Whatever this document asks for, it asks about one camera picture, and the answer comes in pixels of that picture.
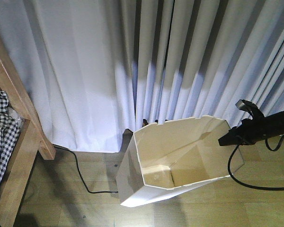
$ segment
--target wooden bed leg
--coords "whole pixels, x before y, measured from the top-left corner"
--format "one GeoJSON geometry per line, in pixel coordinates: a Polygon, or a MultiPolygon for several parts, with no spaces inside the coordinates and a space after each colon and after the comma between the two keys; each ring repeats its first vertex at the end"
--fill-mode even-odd
{"type": "Polygon", "coordinates": [[[40,143],[34,124],[26,121],[9,160],[8,180],[0,186],[0,225],[12,227],[40,143]]]}
{"type": "Polygon", "coordinates": [[[44,160],[54,160],[56,149],[45,136],[43,140],[41,140],[38,150],[44,160]]]}

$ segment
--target white trash bin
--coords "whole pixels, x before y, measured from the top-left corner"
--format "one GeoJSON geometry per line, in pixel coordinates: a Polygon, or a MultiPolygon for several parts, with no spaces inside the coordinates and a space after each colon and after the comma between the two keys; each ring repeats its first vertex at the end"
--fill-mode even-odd
{"type": "MultiPolygon", "coordinates": [[[[121,205],[136,207],[169,199],[228,177],[227,162],[235,146],[219,146],[229,130],[211,116],[149,124],[133,133],[117,173],[121,205]]],[[[244,164],[240,152],[231,163],[244,164]]]]}

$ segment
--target curtain fold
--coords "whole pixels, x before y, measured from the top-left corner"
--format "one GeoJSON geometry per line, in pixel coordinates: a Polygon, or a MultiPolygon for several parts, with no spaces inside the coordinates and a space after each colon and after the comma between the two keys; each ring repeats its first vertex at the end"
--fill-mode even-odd
{"type": "Polygon", "coordinates": [[[284,110],[284,0],[0,1],[0,35],[49,140],[117,152],[125,129],[284,110]]]}

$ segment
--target cord on floor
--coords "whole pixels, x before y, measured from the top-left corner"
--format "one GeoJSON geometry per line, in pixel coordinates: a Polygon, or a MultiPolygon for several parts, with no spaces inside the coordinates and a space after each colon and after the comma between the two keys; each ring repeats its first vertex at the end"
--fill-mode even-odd
{"type": "Polygon", "coordinates": [[[81,180],[82,180],[82,182],[83,182],[83,184],[84,184],[84,187],[86,188],[86,190],[87,190],[88,193],[90,193],[90,194],[118,193],[117,191],[116,191],[116,192],[114,192],[114,191],[98,191],[98,192],[92,192],[92,191],[90,191],[89,188],[87,187],[87,185],[86,185],[86,183],[85,183],[83,177],[82,177],[82,174],[81,174],[81,171],[80,171],[80,168],[79,168],[79,163],[78,163],[78,159],[77,159],[76,154],[75,154],[73,151],[71,151],[71,150],[69,150],[69,149],[67,149],[67,148],[64,148],[64,147],[61,147],[61,146],[58,146],[58,145],[55,145],[55,144],[54,144],[53,146],[54,146],[56,149],[65,150],[65,151],[70,152],[70,153],[72,153],[72,154],[74,155],[75,160],[76,160],[76,165],[77,165],[77,170],[78,170],[79,176],[80,176],[80,178],[81,178],[81,180]]]}

